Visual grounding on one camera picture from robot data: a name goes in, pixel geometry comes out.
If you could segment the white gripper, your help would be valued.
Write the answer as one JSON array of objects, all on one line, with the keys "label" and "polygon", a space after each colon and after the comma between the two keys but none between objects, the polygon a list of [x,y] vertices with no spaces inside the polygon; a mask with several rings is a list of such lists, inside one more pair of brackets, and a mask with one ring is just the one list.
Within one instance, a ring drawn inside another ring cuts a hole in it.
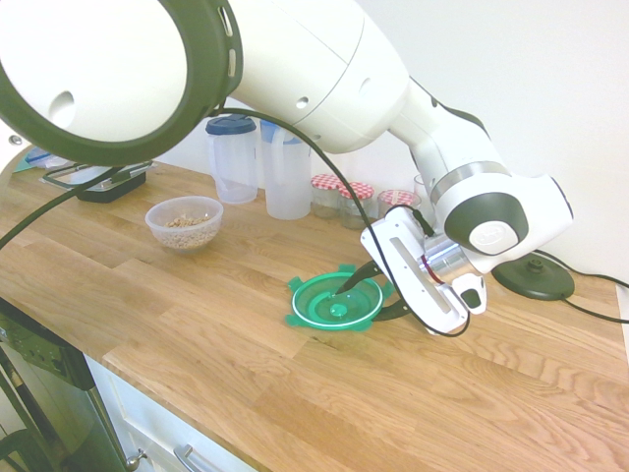
[{"label": "white gripper", "polygon": [[438,284],[424,268],[425,235],[409,209],[392,209],[385,218],[362,232],[361,243],[374,263],[359,267],[336,295],[382,273],[399,292],[404,304],[383,307],[372,319],[375,323],[411,314],[432,334],[460,333],[468,321],[468,310],[449,286]]}]

